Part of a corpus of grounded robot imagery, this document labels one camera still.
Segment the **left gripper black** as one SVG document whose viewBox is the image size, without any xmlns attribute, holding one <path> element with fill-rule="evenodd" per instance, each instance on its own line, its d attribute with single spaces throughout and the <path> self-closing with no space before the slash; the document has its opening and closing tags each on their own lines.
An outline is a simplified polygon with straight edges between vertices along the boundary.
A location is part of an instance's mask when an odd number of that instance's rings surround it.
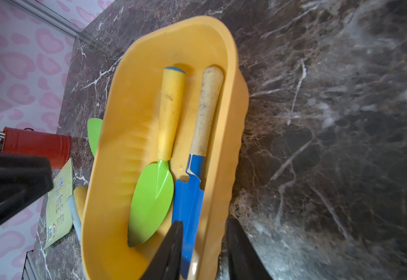
<svg viewBox="0 0 407 280">
<path fill-rule="evenodd" d="M 0 225 L 52 189 L 47 158 L 0 154 Z"/>
</svg>

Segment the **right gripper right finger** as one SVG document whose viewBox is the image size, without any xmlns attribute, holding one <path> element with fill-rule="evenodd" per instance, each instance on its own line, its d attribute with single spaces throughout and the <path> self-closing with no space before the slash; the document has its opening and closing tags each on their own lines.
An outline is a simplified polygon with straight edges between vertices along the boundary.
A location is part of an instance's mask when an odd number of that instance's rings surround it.
<svg viewBox="0 0 407 280">
<path fill-rule="evenodd" d="M 272 279 L 236 218 L 227 220 L 226 240 L 231 280 Z"/>
</svg>

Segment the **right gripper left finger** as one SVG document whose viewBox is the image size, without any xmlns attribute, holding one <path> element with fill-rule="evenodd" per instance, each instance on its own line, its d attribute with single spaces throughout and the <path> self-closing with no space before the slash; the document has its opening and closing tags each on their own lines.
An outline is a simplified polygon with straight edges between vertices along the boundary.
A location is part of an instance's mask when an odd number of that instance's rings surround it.
<svg viewBox="0 0 407 280">
<path fill-rule="evenodd" d="M 162 241 L 141 280 L 178 280 L 180 278 L 183 222 L 175 221 Z"/>
</svg>

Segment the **blue shovel wooden handle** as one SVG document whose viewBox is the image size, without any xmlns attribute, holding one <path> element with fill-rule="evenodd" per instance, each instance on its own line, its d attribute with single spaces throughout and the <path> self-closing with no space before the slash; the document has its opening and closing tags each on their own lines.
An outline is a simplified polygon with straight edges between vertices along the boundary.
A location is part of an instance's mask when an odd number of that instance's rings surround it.
<svg viewBox="0 0 407 280">
<path fill-rule="evenodd" d="M 186 168 L 189 179 L 187 182 L 178 180 L 175 185 L 173 221 L 182 222 L 184 227 L 180 268 L 183 279 L 188 278 L 198 232 L 204 197 L 201 183 L 205 157 L 223 79 L 223 71 L 216 65 L 207 67 L 203 72 L 198 115 Z"/>
</svg>

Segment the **light blue plastic shovel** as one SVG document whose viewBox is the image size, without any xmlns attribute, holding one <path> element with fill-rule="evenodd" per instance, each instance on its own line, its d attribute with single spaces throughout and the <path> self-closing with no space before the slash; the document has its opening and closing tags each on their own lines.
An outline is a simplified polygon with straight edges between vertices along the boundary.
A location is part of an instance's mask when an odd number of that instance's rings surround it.
<svg viewBox="0 0 407 280">
<path fill-rule="evenodd" d="M 73 195 L 71 195 L 67 199 L 67 204 L 68 204 L 68 207 L 69 207 L 70 216 L 71 216 L 71 219 L 72 219 L 72 222 L 73 222 L 74 229 L 76 231 L 78 241 L 81 242 L 81 220 L 80 220 L 80 217 L 79 217 L 79 214 L 78 214 L 76 201 L 75 201 Z"/>
</svg>

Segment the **yellow plastic storage box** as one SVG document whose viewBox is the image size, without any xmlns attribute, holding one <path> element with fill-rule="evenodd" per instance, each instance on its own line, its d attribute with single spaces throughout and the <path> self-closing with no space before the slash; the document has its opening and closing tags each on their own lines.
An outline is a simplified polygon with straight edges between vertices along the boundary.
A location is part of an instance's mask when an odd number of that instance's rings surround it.
<svg viewBox="0 0 407 280">
<path fill-rule="evenodd" d="M 205 195 L 189 278 L 216 277 L 249 96 L 230 30 L 214 17 L 196 16 L 141 37 L 117 66 L 81 227 L 87 279 L 137 280 L 149 266 L 171 226 L 171 214 L 151 239 L 134 248 L 127 244 L 127 225 L 140 173 L 157 160 L 163 69 L 176 66 L 187 74 L 170 160 L 171 172 L 179 179 L 186 175 L 202 74 L 211 65 L 224 71 L 224 84 L 210 132 L 202 178 Z"/>
</svg>

